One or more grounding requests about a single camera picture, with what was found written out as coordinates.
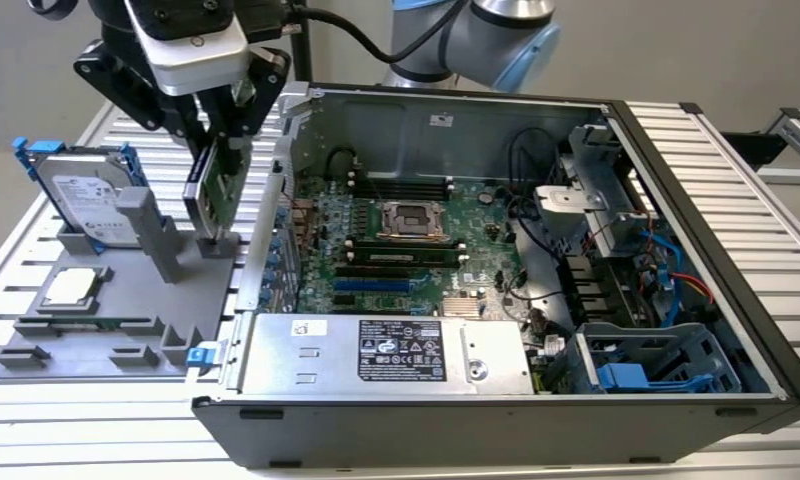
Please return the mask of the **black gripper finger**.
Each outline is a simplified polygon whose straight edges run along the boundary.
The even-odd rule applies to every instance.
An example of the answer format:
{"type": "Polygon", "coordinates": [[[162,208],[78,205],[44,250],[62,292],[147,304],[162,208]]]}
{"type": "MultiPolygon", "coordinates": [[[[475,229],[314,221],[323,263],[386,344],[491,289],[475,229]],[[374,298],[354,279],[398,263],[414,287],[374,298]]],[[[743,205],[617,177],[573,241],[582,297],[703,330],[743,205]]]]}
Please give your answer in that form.
{"type": "Polygon", "coordinates": [[[74,69],[95,90],[148,131],[164,129],[190,150],[211,146],[199,109],[191,94],[166,94],[111,51],[106,42],[92,42],[74,69]]]}
{"type": "Polygon", "coordinates": [[[291,57],[280,49],[243,50],[223,63],[223,121],[226,149],[242,149],[260,130],[282,94],[291,57]]]}

